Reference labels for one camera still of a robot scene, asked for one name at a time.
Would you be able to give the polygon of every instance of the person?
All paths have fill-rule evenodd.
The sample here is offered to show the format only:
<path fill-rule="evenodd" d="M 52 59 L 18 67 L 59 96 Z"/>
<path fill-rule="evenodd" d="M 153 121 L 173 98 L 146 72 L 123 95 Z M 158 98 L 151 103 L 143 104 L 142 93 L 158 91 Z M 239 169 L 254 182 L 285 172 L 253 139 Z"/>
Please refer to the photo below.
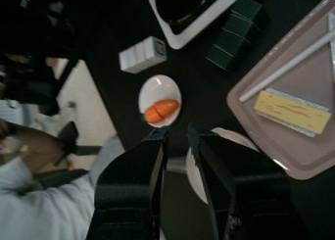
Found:
<path fill-rule="evenodd" d="M 20 140 L 28 150 L 0 167 L 0 239 L 85 240 L 101 173 L 125 152 L 118 137 L 105 143 L 87 174 L 56 188 L 22 194 L 34 183 L 34 174 L 63 156 L 63 143 L 46 132 L 0 119 L 0 150 L 7 136 Z"/>

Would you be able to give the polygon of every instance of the white sleeve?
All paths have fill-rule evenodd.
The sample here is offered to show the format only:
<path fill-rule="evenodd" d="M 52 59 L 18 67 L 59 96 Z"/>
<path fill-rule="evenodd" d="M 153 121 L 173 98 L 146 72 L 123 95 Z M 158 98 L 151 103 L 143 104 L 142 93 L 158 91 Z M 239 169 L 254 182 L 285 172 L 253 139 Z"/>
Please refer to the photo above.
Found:
<path fill-rule="evenodd" d="M 20 157 L 0 167 L 0 193 L 19 191 L 34 182 L 34 175 Z"/>

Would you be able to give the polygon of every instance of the pink tray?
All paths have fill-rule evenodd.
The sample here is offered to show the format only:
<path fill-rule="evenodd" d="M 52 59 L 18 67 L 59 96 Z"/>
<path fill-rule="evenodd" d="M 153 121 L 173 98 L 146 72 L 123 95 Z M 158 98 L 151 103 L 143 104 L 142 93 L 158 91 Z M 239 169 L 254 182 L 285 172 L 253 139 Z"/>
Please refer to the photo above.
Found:
<path fill-rule="evenodd" d="M 309 137 L 255 113 L 258 95 L 245 103 L 241 103 L 238 98 L 329 32 L 329 13 L 334 7 L 335 0 L 321 2 L 229 95 L 230 107 L 255 144 L 297 179 L 309 179 L 335 165 L 334 116 L 323 133 Z M 267 87 L 319 104 L 334 114 L 333 71 L 331 50 L 327 44 Z"/>

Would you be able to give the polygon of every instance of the dark tabletop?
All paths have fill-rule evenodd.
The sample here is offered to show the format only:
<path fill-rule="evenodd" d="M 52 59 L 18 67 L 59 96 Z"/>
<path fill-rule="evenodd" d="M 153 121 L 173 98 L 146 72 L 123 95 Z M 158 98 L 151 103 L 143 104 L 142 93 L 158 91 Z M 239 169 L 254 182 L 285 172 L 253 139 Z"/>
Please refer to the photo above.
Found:
<path fill-rule="evenodd" d="M 167 47 L 166 62 L 138 74 L 121 70 L 119 52 L 149 36 L 167 40 L 149 0 L 109 1 L 103 22 L 98 26 L 98 33 L 87 51 L 87 63 L 126 149 L 133 148 L 154 129 L 142 122 L 138 100 L 142 86 L 155 74 L 169 75 L 177 82 L 182 93 L 181 114 L 170 126 L 169 156 L 171 158 L 185 156 L 187 153 L 187 125 L 191 122 L 207 129 L 223 127 L 245 134 L 227 104 L 229 92 L 322 0 L 255 1 L 263 4 L 269 20 L 249 54 L 234 72 L 226 72 L 206 59 L 225 24 L 226 19 L 221 17 L 185 48 L 173 50 Z M 333 169 L 310 181 L 293 180 L 297 203 L 302 212 L 309 210 L 305 217 L 309 221 L 313 221 L 317 216 L 325 218 L 323 223 L 319 223 L 322 225 L 313 228 L 315 239 L 323 239 L 325 231 L 334 232 L 335 228 L 335 212 L 331 204 L 335 194 L 334 192 L 331 192 L 331 196 L 315 194 L 329 190 L 327 185 L 333 183 L 333 180 Z M 322 208 L 311 208 L 317 205 L 322 205 Z"/>

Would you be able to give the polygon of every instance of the white box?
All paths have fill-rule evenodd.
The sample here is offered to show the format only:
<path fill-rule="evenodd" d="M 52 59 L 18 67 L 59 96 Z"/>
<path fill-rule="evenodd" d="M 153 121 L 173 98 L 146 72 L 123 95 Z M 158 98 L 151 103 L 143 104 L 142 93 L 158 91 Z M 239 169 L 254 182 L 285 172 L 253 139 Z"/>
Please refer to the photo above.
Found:
<path fill-rule="evenodd" d="M 134 49 L 130 48 L 119 53 L 119 61 L 121 61 L 121 69 L 125 72 L 137 73 L 141 71 L 141 69 L 135 67 L 137 58 Z"/>
<path fill-rule="evenodd" d="M 145 52 L 146 52 L 146 59 L 162 63 L 167 60 L 167 47 L 166 43 L 155 38 L 154 36 L 150 36 L 145 41 Z"/>
<path fill-rule="evenodd" d="M 137 55 L 137 66 L 139 68 L 147 69 L 149 67 L 151 67 L 153 65 L 157 64 L 157 62 L 149 61 L 146 59 L 146 51 L 145 51 L 143 41 L 135 45 L 135 55 Z"/>

